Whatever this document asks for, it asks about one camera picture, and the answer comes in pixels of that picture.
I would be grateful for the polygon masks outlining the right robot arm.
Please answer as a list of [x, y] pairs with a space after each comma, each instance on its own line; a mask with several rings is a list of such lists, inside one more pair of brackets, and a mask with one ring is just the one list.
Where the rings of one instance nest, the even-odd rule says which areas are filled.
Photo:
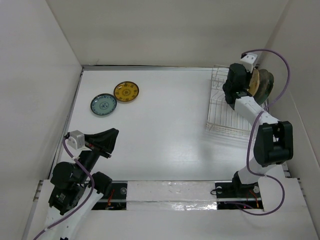
[[293, 126], [289, 121], [280, 121], [270, 115], [262, 104], [274, 86], [274, 76], [266, 69], [248, 72], [240, 63], [229, 66], [227, 79], [222, 86], [226, 103], [250, 124], [255, 139], [253, 157], [246, 166], [237, 171], [229, 189], [242, 197], [252, 189], [259, 178], [275, 165], [293, 158]]

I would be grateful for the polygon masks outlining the light green floral plate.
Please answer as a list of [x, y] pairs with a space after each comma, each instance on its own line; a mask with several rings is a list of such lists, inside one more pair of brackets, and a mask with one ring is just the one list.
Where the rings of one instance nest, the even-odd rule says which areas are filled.
[[262, 102], [264, 103], [270, 96], [274, 87], [274, 76], [272, 73], [268, 72], [264, 80], [264, 90], [262, 95]]

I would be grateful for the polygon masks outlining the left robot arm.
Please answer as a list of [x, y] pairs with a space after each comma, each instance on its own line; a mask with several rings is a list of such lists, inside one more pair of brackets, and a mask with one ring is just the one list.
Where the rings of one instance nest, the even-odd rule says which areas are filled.
[[62, 161], [53, 168], [44, 229], [34, 239], [73, 240], [95, 204], [112, 195], [113, 180], [91, 171], [100, 157], [112, 156], [118, 134], [115, 128], [95, 134], [66, 133], [62, 146], [72, 162]]

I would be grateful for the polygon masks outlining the yellow patterned small plate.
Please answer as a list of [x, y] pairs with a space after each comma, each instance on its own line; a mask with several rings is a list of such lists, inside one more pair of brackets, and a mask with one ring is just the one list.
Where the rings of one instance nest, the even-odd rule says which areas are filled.
[[132, 81], [123, 81], [117, 84], [113, 90], [113, 95], [117, 101], [129, 103], [134, 101], [140, 93], [138, 85]]

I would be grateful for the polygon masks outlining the blue white patterned plate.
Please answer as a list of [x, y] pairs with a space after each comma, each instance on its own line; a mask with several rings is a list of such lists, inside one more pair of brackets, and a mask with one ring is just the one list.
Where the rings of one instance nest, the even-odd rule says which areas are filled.
[[95, 96], [90, 103], [90, 110], [97, 116], [107, 116], [117, 107], [117, 99], [109, 93]]

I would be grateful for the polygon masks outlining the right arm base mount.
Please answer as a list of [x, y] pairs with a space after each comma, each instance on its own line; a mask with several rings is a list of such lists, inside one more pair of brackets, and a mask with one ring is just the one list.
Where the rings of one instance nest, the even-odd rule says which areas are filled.
[[249, 199], [261, 197], [258, 183], [235, 186], [232, 182], [215, 182], [215, 192], [218, 199]]

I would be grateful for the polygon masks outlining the beige bird branch plate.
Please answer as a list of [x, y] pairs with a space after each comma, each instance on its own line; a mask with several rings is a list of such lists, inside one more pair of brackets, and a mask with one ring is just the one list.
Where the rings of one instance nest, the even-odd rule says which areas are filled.
[[249, 88], [248, 88], [248, 92], [254, 96], [258, 89], [259, 89], [259, 85], [260, 85], [260, 74], [259, 71], [257, 69], [253, 69], [252, 71], [252, 77], [249, 83]]

